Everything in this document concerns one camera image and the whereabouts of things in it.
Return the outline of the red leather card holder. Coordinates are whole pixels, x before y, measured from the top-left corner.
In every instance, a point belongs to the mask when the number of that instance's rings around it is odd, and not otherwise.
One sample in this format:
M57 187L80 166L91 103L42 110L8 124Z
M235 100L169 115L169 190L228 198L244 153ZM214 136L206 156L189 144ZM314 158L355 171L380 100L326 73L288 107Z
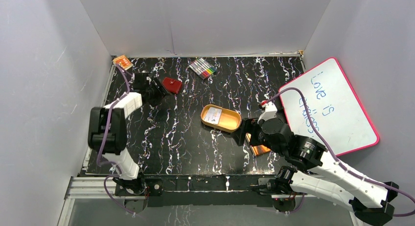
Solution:
M178 94L182 88L182 82L177 79L165 77L162 81L163 86L172 94Z

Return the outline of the yellow oval tray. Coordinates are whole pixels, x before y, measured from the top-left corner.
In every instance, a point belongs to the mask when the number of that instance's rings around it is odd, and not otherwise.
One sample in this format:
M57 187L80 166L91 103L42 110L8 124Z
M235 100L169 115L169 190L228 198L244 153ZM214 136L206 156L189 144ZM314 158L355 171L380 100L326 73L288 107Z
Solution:
M222 109L222 114L221 114L218 125L210 124L204 121L204 117L210 107L217 107L217 108ZM200 117L204 125L212 127L214 129L218 129L220 131L227 132L227 133L232 133L235 130L237 130L242 122L242 117L240 113L229 110L229 109L225 109L225 108L213 105L213 104L208 104L204 106Z

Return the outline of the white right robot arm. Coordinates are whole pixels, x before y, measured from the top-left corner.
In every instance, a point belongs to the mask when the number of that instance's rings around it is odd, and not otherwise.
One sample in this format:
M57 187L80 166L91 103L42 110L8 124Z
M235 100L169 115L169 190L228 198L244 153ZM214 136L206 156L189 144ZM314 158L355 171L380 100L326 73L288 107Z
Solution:
M343 206L361 221L383 226L394 214L391 201L397 196L394 182L375 184L374 180L335 160L316 140L294 134L279 118L243 119L231 133L237 145L250 134L251 146L264 145L283 157L290 166L280 168L274 180L260 181L253 191L261 194L300 192Z

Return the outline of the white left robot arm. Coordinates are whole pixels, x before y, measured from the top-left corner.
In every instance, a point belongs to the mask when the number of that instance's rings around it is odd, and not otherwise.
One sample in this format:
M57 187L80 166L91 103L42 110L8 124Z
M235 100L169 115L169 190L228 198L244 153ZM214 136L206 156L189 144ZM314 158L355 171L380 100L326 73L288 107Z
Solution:
M91 109L88 146L97 152L96 164L111 164L135 195L145 191L146 181L138 177L139 166L127 149L127 118L145 104L158 105L169 94L158 78L139 72L120 98Z

